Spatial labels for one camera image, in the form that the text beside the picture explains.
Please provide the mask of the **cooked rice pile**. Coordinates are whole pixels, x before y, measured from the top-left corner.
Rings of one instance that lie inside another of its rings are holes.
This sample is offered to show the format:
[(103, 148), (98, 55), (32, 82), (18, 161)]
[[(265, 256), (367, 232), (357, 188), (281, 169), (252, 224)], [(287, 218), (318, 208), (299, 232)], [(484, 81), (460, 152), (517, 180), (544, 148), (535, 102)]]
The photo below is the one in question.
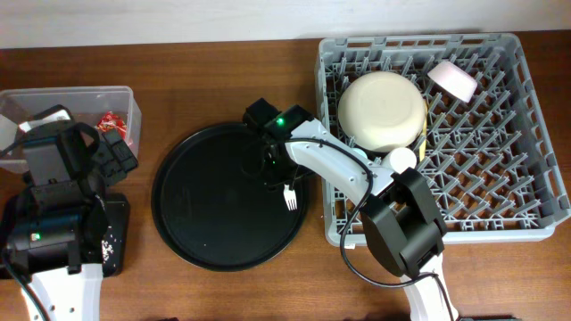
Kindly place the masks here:
[(107, 226), (106, 233), (101, 241), (103, 262), (111, 263), (119, 259), (121, 238), (112, 225)]

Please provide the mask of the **cream large bowl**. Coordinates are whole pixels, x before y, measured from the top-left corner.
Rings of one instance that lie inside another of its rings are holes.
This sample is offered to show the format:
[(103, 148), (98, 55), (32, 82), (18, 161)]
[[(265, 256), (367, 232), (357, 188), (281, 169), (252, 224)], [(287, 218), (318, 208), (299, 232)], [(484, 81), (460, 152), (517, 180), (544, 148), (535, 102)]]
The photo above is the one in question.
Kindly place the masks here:
[(426, 103), (404, 76), (375, 71), (354, 80), (337, 107), (344, 134), (361, 148), (390, 152), (411, 145), (426, 122)]

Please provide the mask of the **white plastic cup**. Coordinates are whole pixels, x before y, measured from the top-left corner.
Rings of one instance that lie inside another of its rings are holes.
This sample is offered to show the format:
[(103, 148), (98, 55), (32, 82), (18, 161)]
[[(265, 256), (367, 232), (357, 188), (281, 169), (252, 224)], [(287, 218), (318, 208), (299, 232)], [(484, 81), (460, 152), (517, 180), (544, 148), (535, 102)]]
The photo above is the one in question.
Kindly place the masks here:
[(401, 174), (405, 170), (414, 169), (417, 166), (417, 157), (411, 149), (399, 147), (389, 152), (384, 162), (387, 168)]

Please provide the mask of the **small pink bowl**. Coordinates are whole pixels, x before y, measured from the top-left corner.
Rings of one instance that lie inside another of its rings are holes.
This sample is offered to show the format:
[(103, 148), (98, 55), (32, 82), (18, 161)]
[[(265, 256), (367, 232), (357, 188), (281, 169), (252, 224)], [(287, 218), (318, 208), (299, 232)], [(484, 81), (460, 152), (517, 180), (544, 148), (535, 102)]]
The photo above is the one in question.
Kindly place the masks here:
[(477, 88), (476, 80), (452, 62), (442, 61), (427, 76), (449, 94), (468, 103)]

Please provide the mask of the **light blue plastic cup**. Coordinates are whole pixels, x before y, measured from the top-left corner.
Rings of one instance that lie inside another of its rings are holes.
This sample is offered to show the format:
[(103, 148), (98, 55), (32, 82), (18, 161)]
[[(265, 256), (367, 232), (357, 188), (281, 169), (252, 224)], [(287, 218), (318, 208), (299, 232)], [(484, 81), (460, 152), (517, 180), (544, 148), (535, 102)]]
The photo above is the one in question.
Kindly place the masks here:
[(362, 156), (363, 158), (367, 159), (368, 156), (367, 154), (361, 150), (360, 148), (352, 148), (357, 154), (359, 154), (360, 156)]

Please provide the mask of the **yellow plastic spoon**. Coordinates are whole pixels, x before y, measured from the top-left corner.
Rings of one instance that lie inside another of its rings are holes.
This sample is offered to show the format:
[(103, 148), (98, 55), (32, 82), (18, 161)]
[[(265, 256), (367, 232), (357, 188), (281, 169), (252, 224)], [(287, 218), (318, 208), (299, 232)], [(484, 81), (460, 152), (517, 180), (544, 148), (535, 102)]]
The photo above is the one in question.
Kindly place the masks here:
[(426, 138), (427, 138), (427, 122), (428, 122), (428, 104), (425, 103), (425, 122), (420, 135), (421, 142), (418, 145), (418, 161), (421, 162), (426, 157)]

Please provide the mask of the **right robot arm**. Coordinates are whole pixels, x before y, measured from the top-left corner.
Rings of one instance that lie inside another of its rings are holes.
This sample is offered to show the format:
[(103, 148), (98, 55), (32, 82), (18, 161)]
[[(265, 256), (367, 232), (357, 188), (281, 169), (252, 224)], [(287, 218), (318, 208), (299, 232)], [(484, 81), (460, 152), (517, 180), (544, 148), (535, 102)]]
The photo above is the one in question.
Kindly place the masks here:
[(260, 136), (261, 171), (284, 186), (288, 209), (297, 203), (292, 183), (306, 168), (340, 191), (360, 219), (369, 251), (405, 290), (413, 320), (456, 320), (442, 276), (447, 226), (414, 161), (402, 169), (379, 165), (332, 136), (301, 106), (279, 111), (265, 100), (248, 107), (248, 128)]

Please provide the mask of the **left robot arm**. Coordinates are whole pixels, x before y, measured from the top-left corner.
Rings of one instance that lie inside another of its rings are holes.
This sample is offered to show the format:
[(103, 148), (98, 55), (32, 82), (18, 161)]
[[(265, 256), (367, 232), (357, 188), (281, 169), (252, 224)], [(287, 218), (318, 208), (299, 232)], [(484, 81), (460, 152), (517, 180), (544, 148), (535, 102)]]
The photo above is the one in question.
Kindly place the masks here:
[(138, 162), (116, 129), (56, 121), (14, 147), (29, 169), (4, 208), (1, 266), (32, 320), (97, 320), (102, 282), (122, 270), (130, 205), (109, 187)]

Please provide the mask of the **clear plastic waste bin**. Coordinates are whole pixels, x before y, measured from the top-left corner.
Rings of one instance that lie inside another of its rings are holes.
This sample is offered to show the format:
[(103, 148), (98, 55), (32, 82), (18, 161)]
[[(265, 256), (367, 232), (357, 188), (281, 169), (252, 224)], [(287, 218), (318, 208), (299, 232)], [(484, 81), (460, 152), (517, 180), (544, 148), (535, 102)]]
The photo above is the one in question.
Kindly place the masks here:
[(73, 120), (95, 128), (98, 120), (107, 112), (127, 113), (129, 116), (128, 136), (135, 146), (130, 148), (138, 155), (142, 112), (133, 91), (128, 86), (72, 86), (4, 90), (1, 93), (1, 147), (4, 149), (27, 133), (19, 130), (22, 122), (57, 104), (66, 107)]

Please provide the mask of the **grey dishwasher rack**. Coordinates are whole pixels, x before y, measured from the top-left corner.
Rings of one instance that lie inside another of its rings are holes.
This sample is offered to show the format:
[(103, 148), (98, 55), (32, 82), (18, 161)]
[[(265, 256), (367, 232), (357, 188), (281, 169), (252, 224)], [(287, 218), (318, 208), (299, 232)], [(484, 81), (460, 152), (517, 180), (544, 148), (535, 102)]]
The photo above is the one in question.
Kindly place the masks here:
[[(427, 76), (452, 62), (477, 82), (468, 103)], [(570, 217), (570, 201), (515, 35), (326, 38), (316, 61), (318, 116), (337, 138), (343, 92), (372, 71), (410, 80), (428, 104), (426, 177), (448, 226), (444, 241), (533, 242)]]

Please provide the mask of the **red snack wrapper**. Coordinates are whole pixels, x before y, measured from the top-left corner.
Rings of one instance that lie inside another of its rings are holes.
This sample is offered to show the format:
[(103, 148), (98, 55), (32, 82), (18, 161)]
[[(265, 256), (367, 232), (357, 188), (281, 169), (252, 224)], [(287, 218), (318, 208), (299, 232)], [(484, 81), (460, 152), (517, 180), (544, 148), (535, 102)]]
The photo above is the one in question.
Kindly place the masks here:
[(128, 136), (129, 116), (127, 113), (107, 111), (95, 124), (95, 129), (100, 133), (116, 131), (128, 147), (135, 146), (133, 138)]

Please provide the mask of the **black rectangular tray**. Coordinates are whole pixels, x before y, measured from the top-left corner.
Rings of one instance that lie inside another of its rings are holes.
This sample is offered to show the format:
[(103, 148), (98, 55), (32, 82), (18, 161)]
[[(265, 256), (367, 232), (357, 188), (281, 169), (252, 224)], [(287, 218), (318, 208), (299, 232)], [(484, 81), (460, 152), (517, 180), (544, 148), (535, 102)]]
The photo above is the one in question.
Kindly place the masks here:
[(103, 266), (103, 276), (116, 276), (123, 266), (129, 213), (121, 193), (109, 194), (105, 205), (44, 212), (28, 196), (16, 195), (4, 207), (1, 247), (26, 279), (57, 268), (77, 274), (92, 263)]

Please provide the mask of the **black round tray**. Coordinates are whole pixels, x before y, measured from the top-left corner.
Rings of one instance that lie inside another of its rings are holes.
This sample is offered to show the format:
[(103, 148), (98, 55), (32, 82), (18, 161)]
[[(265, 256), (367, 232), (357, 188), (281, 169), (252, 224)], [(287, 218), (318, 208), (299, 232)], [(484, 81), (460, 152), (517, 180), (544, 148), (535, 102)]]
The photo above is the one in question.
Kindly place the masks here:
[(153, 221), (162, 240), (183, 260), (212, 271), (253, 268), (294, 239), (310, 203), (309, 185), (297, 181), (296, 210), (284, 187), (244, 173), (257, 148), (241, 123), (201, 129), (165, 157), (153, 183)]

